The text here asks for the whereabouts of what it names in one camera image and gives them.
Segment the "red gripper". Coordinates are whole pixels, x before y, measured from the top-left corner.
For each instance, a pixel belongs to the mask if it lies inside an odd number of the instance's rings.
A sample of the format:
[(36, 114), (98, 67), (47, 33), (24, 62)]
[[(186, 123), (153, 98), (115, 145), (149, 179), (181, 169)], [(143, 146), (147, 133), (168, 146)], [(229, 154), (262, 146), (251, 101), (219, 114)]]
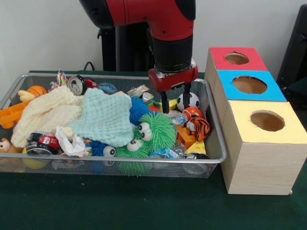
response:
[(189, 107), (190, 103), (190, 88), (191, 82), (196, 79), (198, 75), (197, 64), (192, 64), (191, 68), (177, 73), (162, 73), (158, 69), (153, 68), (148, 71), (149, 81), (151, 86), (162, 93), (162, 108), (163, 113), (169, 113), (169, 102), (166, 91), (177, 86), (184, 85), (183, 105), (184, 108)]

